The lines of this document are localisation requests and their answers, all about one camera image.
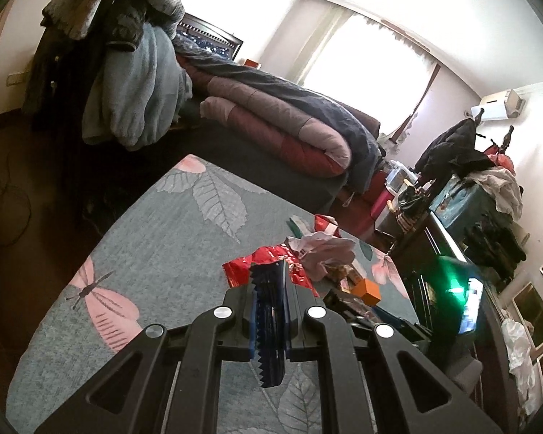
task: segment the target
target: window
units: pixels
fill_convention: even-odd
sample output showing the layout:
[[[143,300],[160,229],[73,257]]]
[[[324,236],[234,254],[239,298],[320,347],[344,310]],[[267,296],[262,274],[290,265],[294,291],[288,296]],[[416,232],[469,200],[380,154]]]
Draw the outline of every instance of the window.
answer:
[[[324,46],[303,86],[376,118],[394,132],[414,111],[436,60],[387,27],[351,16]]]

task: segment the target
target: cable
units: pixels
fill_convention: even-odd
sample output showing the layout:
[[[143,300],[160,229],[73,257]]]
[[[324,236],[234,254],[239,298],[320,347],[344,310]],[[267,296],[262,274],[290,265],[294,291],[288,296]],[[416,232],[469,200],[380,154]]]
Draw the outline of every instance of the cable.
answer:
[[[12,184],[12,174],[10,172],[10,152],[8,152],[6,155],[6,181],[4,184],[1,183],[0,179],[0,205],[3,205],[4,197],[6,197],[7,194],[17,197],[21,202],[25,202],[28,215],[21,231],[12,240],[9,240],[6,243],[0,243],[0,248],[9,247],[16,244],[22,238],[24,233],[26,233],[26,230],[30,226],[30,220],[32,219],[32,203],[28,197],[28,194],[21,187]]]

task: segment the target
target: air conditioner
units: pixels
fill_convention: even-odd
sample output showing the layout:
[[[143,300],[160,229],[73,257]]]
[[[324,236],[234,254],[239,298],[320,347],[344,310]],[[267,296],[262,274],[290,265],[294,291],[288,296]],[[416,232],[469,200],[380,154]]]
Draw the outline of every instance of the air conditioner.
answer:
[[[471,113],[473,117],[476,117],[483,108],[485,112],[483,112],[482,120],[500,121],[516,118],[524,105],[525,101],[513,89],[507,89],[507,91],[485,96],[481,99],[481,104],[471,108]]]

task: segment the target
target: triangular cutout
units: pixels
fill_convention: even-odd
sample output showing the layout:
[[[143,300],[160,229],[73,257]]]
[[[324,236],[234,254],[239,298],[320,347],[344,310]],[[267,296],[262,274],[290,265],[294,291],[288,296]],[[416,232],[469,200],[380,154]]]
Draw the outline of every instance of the triangular cutout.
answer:
[[[142,353],[135,352],[88,397],[88,402],[110,413],[119,414],[125,406],[132,381],[142,360]]]
[[[408,381],[416,408],[421,413],[448,403],[449,393],[409,353],[399,352],[398,362]]]

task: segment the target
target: gray floral tablecloth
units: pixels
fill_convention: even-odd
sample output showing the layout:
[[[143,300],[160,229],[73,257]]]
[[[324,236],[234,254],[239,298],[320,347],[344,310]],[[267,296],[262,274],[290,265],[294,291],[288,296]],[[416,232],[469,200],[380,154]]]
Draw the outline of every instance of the gray floral tablecloth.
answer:
[[[283,242],[292,215],[313,224],[260,187],[184,158],[113,225],[50,308],[10,385],[9,421],[20,434],[34,432],[142,327],[188,324],[220,304],[228,289],[221,265]],[[355,253],[368,272],[380,254],[365,243]],[[381,307],[417,321],[393,283],[380,292]],[[268,389],[254,363],[224,363],[218,433],[320,433],[320,418],[314,363],[288,363],[281,386]]]

